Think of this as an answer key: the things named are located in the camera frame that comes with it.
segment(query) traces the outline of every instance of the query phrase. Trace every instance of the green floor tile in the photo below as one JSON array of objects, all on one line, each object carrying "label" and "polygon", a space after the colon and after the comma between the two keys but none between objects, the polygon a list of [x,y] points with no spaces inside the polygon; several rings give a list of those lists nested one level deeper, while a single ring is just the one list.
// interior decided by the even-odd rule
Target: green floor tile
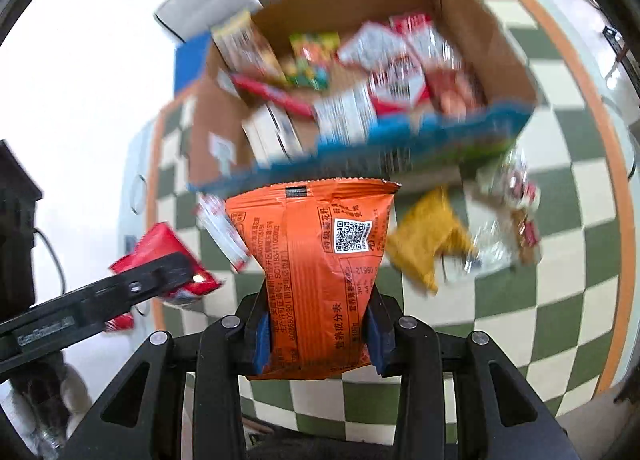
[{"label": "green floor tile", "polygon": [[191,128],[183,130],[180,135],[180,155],[182,157],[189,156],[189,150],[191,148]]},{"label": "green floor tile", "polygon": [[503,269],[476,278],[476,319],[533,307],[536,304],[536,267]]},{"label": "green floor tile", "polygon": [[401,193],[396,195],[394,198],[394,206],[396,206],[396,222],[398,225],[400,225],[400,222],[409,209],[424,196],[424,193],[424,191],[421,191],[419,193]]},{"label": "green floor tile", "polygon": [[240,273],[235,275],[234,280],[236,280],[236,299],[238,300],[238,305],[240,305],[244,296],[260,292],[264,282],[264,274]]},{"label": "green floor tile", "polygon": [[250,398],[246,398],[245,396],[240,397],[240,411],[242,411],[244,416],[256,418],[255,404]]},{"label": "green floor tile", "polygon": [[542,29],[509,29],[530,60],[562,60],[554,43]]},{"label": "green floor tile", "polygon": [[252,380],[251,389],[254,392],[254,400],[293,411],[288,380]]},{"label": "green floor tile", "polygon": [[574,367],[571,370],[571,377],[569,377],[569,384],[566,387],[567,391],[577,388],[602,373],[604,364],[609,356],[612,334],[613,332],[607,332],[578,347],[578,351],[575,354]]},{"label": "green floor tile", "polygon": [[461,224],[464,227],[469,227],[469,216],[466,212],[465,192],[461,185],[449,186],[449,203]]},{"label": "green floor tile", "polygon": [[178,195],[175,202],[175,229],[188,229],[196,225],[196,194],[188,191]]},{"label": "green floor tile", "polygon": [[181,117],[182,105],[178,106],[176,110],[166,115],[166,117],[164,118],[164,135],[169,135],[169,133],[180,127]]},{"label": "green floor tile", "polygon": [[173,195],[175,190],[175,166],[158,170],[158,188],[156,198],[161,199],[168,195]]},{"label": "green floor tile", "polygon": [[574,163],[604,157],[602,138],[590,110],[555,109],[555,112]]},{"label": "green floor tile", "polygon": [[402,297],[402,274],[395,267],[383,265],[378,269],[376,286],[380,294],[393,296],[398,300],[400,309],[404,313],[404,298]]},{"label": "green floor tile", "polygon": [[231,264],[206,229],[200,230],[200,261],[208,271],[230,271]]},{"label": "green floor tile", "polygon": [[574,174],[570,167],[530,173],[529,176],[543,192],[535,217],[540,236],[582,225]]},{"label": "green floor tile", "polygon": [[345,440],[344,422],[341,420],[327,420],[325,418],[296,413],[296,421],[300,433]]},{"label": "green floor tile", "polygon": [[169,307],[162,303],[162,316],[164,318],[164,328],[173,337],[184,335],[184,326],[182,325],[182,314],[177,307]]},{"label": "green floor tile", "polygon": [[395,424],[400,384],[343,382],[344,418],[361,424]]},{"label": "green floor tile", "polygon": [[538,307],[532,361],[569,350],[578,345],[583,294]]},{"label": "green floor tile", "polygon": [[564,395],[556,396],[556,398],[552,398],[551,400],[546,400],[545,405],[551,412],[553,416],[556,416],[558,413],[558,408],[560,408],[560,404],[562,404],[562,398]]},{"label": "green floor tile", "polygon": [[458,442],[458,424],[445,424],[444,428],[444,443],[455,444]]},{"label": "green floor tile", "polygon": [[584,228],[586,285],[592,287],[620,273],[620,222],[617,218]]},{"label": "green floor tile", "polygon": [[443,334],[466,337],[473,332],[474,322],[469,321],[468,323],[457,323],[456,325],[434,326],[433,329],[436,332],[441,332]]}]

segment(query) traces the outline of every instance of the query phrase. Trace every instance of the barcode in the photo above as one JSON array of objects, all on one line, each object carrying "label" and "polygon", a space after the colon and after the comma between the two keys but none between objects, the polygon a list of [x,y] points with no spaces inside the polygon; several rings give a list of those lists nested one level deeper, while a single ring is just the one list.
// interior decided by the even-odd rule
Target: barcode
[{"label": "barcode", "polygon": [[363,253],[369,250],[367,237],[371,231],[371,221],[334,219],[334,252]]}]

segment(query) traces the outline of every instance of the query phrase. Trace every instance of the red and white wrapper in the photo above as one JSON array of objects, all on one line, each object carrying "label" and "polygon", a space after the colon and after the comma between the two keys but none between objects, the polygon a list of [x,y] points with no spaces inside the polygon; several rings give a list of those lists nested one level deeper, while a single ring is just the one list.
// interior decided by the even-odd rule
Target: red and white wrapper
[{"label": "red and white wrapper", "polygon": [[119,330],[131,330],[135,326],[133,314],[126,312],[113,319],[108,320],[104,324],[105,332],[117,332]]},{"label": "red and white wrapper", "polygon": [[202,296],[209,294],[222,285],[222,281],[215,278],[189,252],[187,247],[178,239],[166,222],[154,225],[136,244],[132,253],[122,257],[109,268],[116,274],[133,269],[143,263],[179,252],[187,256],[193,267],[193,281],[181,285],[174,291],[162,296],[172,305],[184,307]]}]

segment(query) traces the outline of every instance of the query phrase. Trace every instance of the snack package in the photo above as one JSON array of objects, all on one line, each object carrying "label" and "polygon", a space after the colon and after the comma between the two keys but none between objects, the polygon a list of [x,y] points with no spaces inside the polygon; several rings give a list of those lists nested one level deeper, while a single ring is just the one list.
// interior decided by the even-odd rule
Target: snack package
[{"label": "snack package", "polygon": [[524,209],[516,209],[511,212],[511,220],[518,244],[518,255],[523,265],[540,263],[540,235],[538,227],[530,214]]},{"label": "snack package", "polygon": [[385,68],[394,59],[409,52],[410,48],[402,36],[381,24],[365,22],[338,49],[337,57],[343,65],[358,65],[372,72]]},{"label": "snack package", "polygon": [[424,72],[409,53],[399,54],[385,68],[371,72],[369,93],[379,116],[407,113],[430,98]]},{"label": "snack package", "polygon": [[517,148],[500,161],[478,169],[476,180],[483,195],[495,198],[512,210],[533,214],[540,205],[540,188],[529,180],[527,162]]},{"label": "snack package", "polygon": [[315,180],[226,201],[266,276],[271,358],[261,378],[325,379],[369,363],[362,319],[398,187]]},{"label": "snack package", "polygon": [[434,259],[442,255],[475,254],[466,228],[454,215],[444,187],[424,195],[389,235],[386,252],[410,278],[437,293]]},{"label": "snack package", "polygon": [[365,82],[339,95],[316,101],[316,122],[325,141],[354,145],[366,141],[377,124],[376,110]]},{"label": "snack package", "polygon": [[202,195],[198,199],[196,215],[207,233],[213,238],[231,266],[240,272],[251,255],[235,226],[225,212],[225,201],[217,196]]},{"label": "snack package", "polygon": [[122,273],[133,269],[143,263],[151,262],[171,253],[180,252],[188,257],[193,265],[193,282],[171,291],[162,297],[165,302],[185,307],[202,296],[209,294],[222,285],[213,275],[207,271],[200,262],[193,257],[187,247],[178,240],[172,229],[166,222],[154,225],[136,244],[132,253],[122,257],[110,265],[110,269],[116,273]]},{"label": "snack package", "polygon": [[290,96],[279,88],[256,81],[255,79],[249,78],[249,76],[243,76],[242,74],[232,74],[231,81],[237,87],[260,97],[264,97],[269,101],[273,101],[276,105],[281,106],[292,114],[302,115],[304,117],[314,117],[315,115],[314,108],[309,103],[305,103],[300,99]]},{"label": "snack package", "polygon": [[481,94],[465,71],[462,57],[437,31],[429,15],[396,16],[389,18],[389,23],[420,59],[427,83],[445,117],[464,120],[468,111],[480,106]]},{"label": "snack package", "polygon": [[391,29],[406,40],[420,58],[425,70],[431,68],[463,68],[458,51],[445,40],[425,13],[414,13],[389,18]]},{"label": "snack package", "polygon": [[305,153],[289,116],[273,103],[262,105],[242,121],[242,129],[258,166],[271,167],[273,163],[292,161]]},{"label": "snack package", "polygon": [[273,49],[254,25],[249,11],[238,13],[220,28],[213,28],[211,35],[231,71],[263,81],[286,82]]},{"label": "snack package", "polygon": [[294,60],[285,67],[287,81],[295,86],[326,90],[329,66],[340,46],[337,33],[292,34],[289,36]]}]

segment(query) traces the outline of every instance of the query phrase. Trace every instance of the cardboard box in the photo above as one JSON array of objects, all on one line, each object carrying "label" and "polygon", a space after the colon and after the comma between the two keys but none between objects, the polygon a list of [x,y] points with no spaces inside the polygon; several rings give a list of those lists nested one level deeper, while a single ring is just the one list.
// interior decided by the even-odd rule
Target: cardboard box
[{"label": "cardboard box", "polygon": [[[197,89],[191,130],[189,181],[194,191],[227,198],[269,183],[322,177],[382,177],[443,164],[474,161],[508,148],[536,102],[526,69],[504,38],[493,15],[477,0],[281,0],[253,15],[278,57],[290,54],[289,34],[354,33],[366,20],[387,22],[393,15],[427,12],[440,33],[475,71],[488,108],[485,115],[452,125],[425,119],[419,131],[408,116],[391,116],[357,147],[318,145],[318,127],[291,116],[308,155],[286,164],[258,167],[242,122],[260,105],[228,87],[222,57],[211,44]],[[332,82],[331,92],[350,86],[349,77]]]}]

